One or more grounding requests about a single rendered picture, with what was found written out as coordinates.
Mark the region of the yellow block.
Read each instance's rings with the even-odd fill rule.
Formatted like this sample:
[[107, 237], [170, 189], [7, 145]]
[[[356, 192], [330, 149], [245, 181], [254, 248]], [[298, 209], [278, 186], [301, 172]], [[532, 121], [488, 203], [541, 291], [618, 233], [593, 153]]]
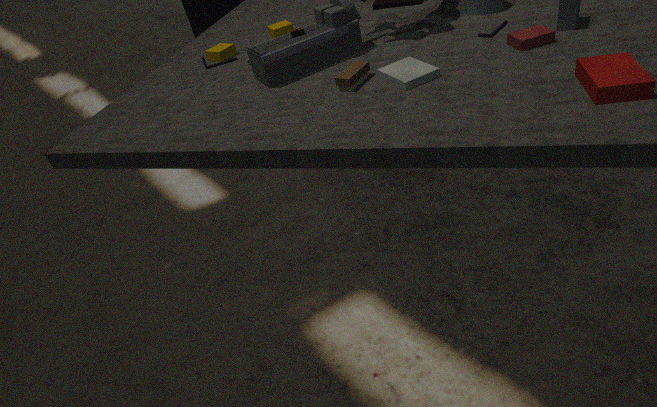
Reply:
[[279, 22], [277, 24], [269, 25], [267, 27], [268, 27], [269, 35], [274, 39], [279, 36], [289, 34], [291, 31], [293, 31], [293, 25], [287, 20]]
[[227, 43], [219, 43], [205, 52], [208, 60], [213, 60], [213, 62], [224, 62], [237, 54], [235, 45]]

